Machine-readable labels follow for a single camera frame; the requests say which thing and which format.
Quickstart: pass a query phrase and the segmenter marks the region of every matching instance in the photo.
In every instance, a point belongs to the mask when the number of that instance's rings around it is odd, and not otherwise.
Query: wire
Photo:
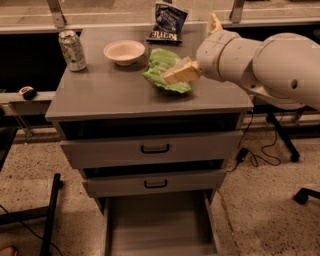
[[[238,148],[240,147],[241,142],[242,142],[244,136],[246,135],[246,133],[248,132],[248,130],[249,130],[252,122],[253,122],[253,111],[251,111],[251,120],[250,120],[249,124],[247,125],[246,129],[245,129],[244,132],[243,132],[243,135],[242,135],[242,137],[241,137],[241,139],[240,139],[240,141],[239,141],[239,144],[238,144]],[[243,162],[244,159],[241,159],[241,160],[240,160],[240,159],[238,158],[238,156],[239,156],[239,154],[240,154],[240,152],[241,152],[242,149],[243,149],[243,148],[241,148],[240,151],[238,152],[237,162],[236,162],[235,166],[233,167],[233,169],[232,169],[231,171],[227,171],[227,172],[229,172],[229,173],[230,173],[230,172],[234,172],[234,171],[238,168],[238,165],[239,165],[241,162]]]
[[[281,116],[280,120],[278,121],[279,123],[281,122],[283,116],[284,116],[284,113],[282,112],[282,116]],[[241,142],[242,142],[245,134],[246,134],[247,131],[249,130],[252,122],[253,122],[253,111],[251,112],[251,120],[250,120],[248,126],[246,127],[246,129],[245,129],[242,137],[241,137],[241,140],[240,140],[240,142],[239,142],[238,148],[240,147]],[[250,162],[251,162],[252,166],[254,166],[254,167],[258,167],[258,166],[259,166],[258,159],[260,159],[260,160],[262,160],[262,161],[264,161],[264,162],[266,162],[267,164],[272,165],[272,166],[278,166],[278,165],[280,165],[280,164],[281,164],[281,160],[280,160],[278,157],[272,156],[272,155],[268,154],[268,153],[265,151],[265,149],[267,149],[267,148],[269,148],[269,147],[273,147],[273,146],[276,144],[276,142],[278,141],[277,130],[275,129],[274,131],[275,131],[275,139],[274,139],[274,142],[271,143],[271,144],[269,144],[269,145],[263,146],[260,150],[261,150],[261,152],[262,152],[265,156],[276,160],[276,163],[272,163],[272,162],[268,161],[267,159],[265,159],[265,158],[263,158],[263,157],[261,157],[261,156],[259,156],[259,155],[257,155],[257,154],[254,154],[251,150],[242,147],[242,148],[240,149],[240,151],[238,152],[238,155],[237,155],[237,158],[236,158],[237,161],[236,161],[235,166],[233,167],[233,169],[232,169],[231,171],[227,171],[227,172],[228,172],[228,173],[234,172],[234,171],[237,169],[237,167],[239,166],[239,164],[244,161],[244,158],[246,157],[246,155],[247,155],[248,152],[251,154],[251,156],[250,156]]]
[[[244,132],[243,132],[243,135],[242,135],[242,137],[241,137],[241,139],[240,139],[240,141],[239,141],[239,144],[238,144],[238,148],[240,147],[241,142],[243,141],[244,136],[245,136],[246,133],[248,132],[248,130],[249,130],[249,128],[250,128],[250,126],[251,126],[251,124],[252,124],[252,122],[253,122],[253,110],[250,111],[250,112],[251,112],[251,120],[250,120],[249,124],[247,125],[247,128],[246,128],[246,129],[244,130]]]
[[[284,113],[282,112],[282,116],[281,116],[280,120],[278,121],[279,123],[281,122],[283,116],[284,116]],[[257,154],[254,154],[251,150],[249,150],[249,153],[251,154],[251,156],[250,156],[250,162],[251,162],[252,166],[254,166],[254,167],[258,167],[258,166],[259,166],[258,159],[260,159],[260,160],[262,160],[262,161],[264,161],[264,162],[266,162],[267,164],[272,165],[272,166],[278,166],[278,165],[281,164],[280,158],[278,158],[278,157],[276,157],[276,156],[272,156],[272,155],[268,154],[268,153],[265,151],[266,148],[273,147],[273,146],[277,143],[277,141],[278,141],[277,130],[274,129],[274,132],[275,132],[275,139],[274,139],[273,143],[271,143],[271,144],[269,144],[269,145],[263,146],[260,150],[261,150],[261,152],[262,152],[265,156],[276,160],[276,163],[272,163],[272,162],[268,161],[267,159],[265,159],[265,158],[263,158],[263,157],[261,157],[261,156],[259,156],[259,155],[257,155]]]
[[[6,208],[4,208],[1,204],[0,204],[0,208],[1,208],[2,210],[4,210],[5,213],[7,213],[7,214],[10,213],[10,212],[9,212]],[[23,221],[18,221],[18,222],[20,222],[24,227],[26,227],[35,237],[43,240],[43,237],[37,235],[37,234],[30,228],[30,226],[28,226],[26,223],[24,223]],[[60,256],[63,256],[63,254],[62,254],[62,252],[60,251],[60,249],[58,248],[58,246],[56,246],[56,245],[55,245],[54,243],[52,243],[52,242],[50,242],[50,245],[51,245],[52,247],[54,247],[54,248],[58,251],[58,253],[60,254]]]

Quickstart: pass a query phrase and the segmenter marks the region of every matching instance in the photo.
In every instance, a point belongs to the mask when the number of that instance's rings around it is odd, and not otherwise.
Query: cabinet top
[[[242,89],[225,82],[202,77],[191,82],[192,92],[170,95],[150,84],[142,75],[148,65],[148,49],[165,48],[181,57],[195,57],[205,38],[205,24],[185,24],[182,44],[160,45],[146,42],[150,26],[86,28],[81,42],[87,68],[65,70],[47,111],[49,121],[136,118],[188,114],[232,113],[252,108]],[[132,39],[143,43],[146,53],[129,67],[121,67],[104,54],[104,47],[116,40]]]

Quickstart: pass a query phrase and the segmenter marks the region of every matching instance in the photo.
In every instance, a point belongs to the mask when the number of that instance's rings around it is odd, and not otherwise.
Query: floor
[[[52,242],[64,256],[101,253],[103,216],[94,200],[82,187],[82,178],[68,164],[53,129],[34,130],[29,144],[21,131],[16,136],[7,160],[0,172],[0,204],[8,211],[46,206],[54,173],[61,173],[64,182],[59,192]],[[260,155],[272,166],[258,158],[258,167],[250,161],[252,154]],[[294,194],[307,187],[320,191],[320,138],[294,138],[300,153],[299,162],[290,161],[290,153],[276,137],[271,124],[252,126],[241,146],[251,153],[234,172],[229,172],[211,204],[214,222],[223,255],[320,255],[320,200],[309,198],[299,205]],[[230,159],[227,170],[232,171],[235,160]],[[44,219],[27,222],[42,235]],[[15,245],[19,256],[37,255],[41,240],[21,224],[0,227],[0,249]],[[59,255],[51,248],[52,255]]]

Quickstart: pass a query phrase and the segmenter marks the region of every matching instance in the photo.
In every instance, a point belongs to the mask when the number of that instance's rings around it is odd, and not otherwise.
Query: white bowl
[[[120,66],[132,65],[144,52],[144,45],[133,40],[115,41],[108,44],[103,50],[108,59]]]

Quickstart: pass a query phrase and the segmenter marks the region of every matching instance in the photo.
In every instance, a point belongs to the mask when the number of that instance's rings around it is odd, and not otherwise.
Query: gray cabinet
[[[205,25],[186,25],[180,46],[145,42],[149,26],[84,29],[88,67],[65,71],[46,114],[105,223],[103,255],[217,255],[209,204],[242,137],[247,94],[201,78],[186,95],[146,81],[147,56],[119,67],[103,56],[115,39],[195,55]]]

